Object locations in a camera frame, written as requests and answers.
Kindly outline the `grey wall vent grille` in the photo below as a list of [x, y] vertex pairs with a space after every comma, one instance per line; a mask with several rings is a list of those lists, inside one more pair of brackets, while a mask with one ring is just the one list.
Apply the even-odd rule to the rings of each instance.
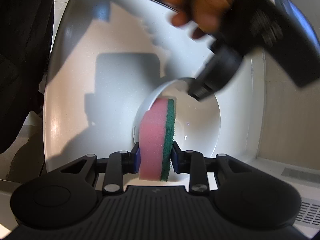
[[284, 168], [283, 172], [281, 173], [282, 176], [307, 181], [310, 183], [320, 183], [320, 175], [300, 170], [295, 170], [292, 168]]

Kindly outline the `pink green scrub sponge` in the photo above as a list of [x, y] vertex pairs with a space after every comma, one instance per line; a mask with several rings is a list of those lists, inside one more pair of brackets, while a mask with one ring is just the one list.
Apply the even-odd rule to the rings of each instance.
[[174, 133], [174, 100], [156, 99], [144, 114], [139, 127], [140, 179], [168, 180]]

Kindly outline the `white ceramic bowl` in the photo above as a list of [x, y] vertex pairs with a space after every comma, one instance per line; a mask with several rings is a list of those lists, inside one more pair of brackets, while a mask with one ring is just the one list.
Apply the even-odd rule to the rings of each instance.
[[175, 102], [175, 133], [173, 142], [183, 150], [196, 150], [211, 156], [220, 131], [220, 109], [216, 97], [197, 101], [188, 95], [191, 78], [166, 82], [153, 90], [140, 105], [134, 123], [133, 139], [139, 143], [141, 120], [156, 99], [169, 98]]

